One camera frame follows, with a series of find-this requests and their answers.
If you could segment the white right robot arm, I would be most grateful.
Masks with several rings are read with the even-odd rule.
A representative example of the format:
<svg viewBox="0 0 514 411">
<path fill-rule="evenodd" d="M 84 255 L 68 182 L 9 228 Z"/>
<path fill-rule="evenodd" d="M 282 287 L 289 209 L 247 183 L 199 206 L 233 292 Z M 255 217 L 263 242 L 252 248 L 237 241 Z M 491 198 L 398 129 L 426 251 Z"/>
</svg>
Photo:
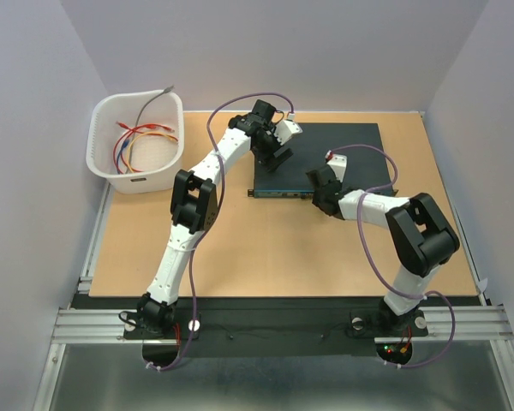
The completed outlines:
<svg viewBox="0 0 514 411">
<path fill-rule="evenodd" d="M 340 173 L 345 168 L 326 164 L 310 170 L 307 177 L 314 190 L 312 204 L 326 215 L 355 221 L 364 253 L 387 293 L 377 313 L 378 327 L 387 334 L 402 330 L 415 313 L 437 271 L 460 248 L 460 241 L 433 197 L 391 197 L 361 189 L 342 189 Z M 400 266 L 393 284 L 379 273 L 363 233 L 363 224 L 387 229 Z"/>
</svg>

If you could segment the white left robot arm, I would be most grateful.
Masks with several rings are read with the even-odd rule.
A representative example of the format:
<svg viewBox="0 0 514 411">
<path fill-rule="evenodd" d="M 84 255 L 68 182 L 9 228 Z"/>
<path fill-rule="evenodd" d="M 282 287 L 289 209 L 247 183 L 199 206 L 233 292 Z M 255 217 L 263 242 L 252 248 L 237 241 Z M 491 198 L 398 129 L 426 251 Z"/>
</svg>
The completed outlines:
<svg viewBox="0 0 514 411">
<path fill-rule="evenodd" d="M 275 122 L 277 109 L 257 99 L 253 109 L 232 117 L 220 140 L 211 140 L 212 150 L 190 170 L 179 170 L 174 179 L 170 213 L 171 227 L 157 273 L 140 298 L 137 325 L 154 337 L 165 337 L 174 325 L 175 305 L 185 268 L 199 241 L 218 218 L 224 198 L 225 177 L 246 153 L 252 152 L 268 172 L 292 156 L 285 145 L 302 129 L 290 109 Z"/>
</svg>

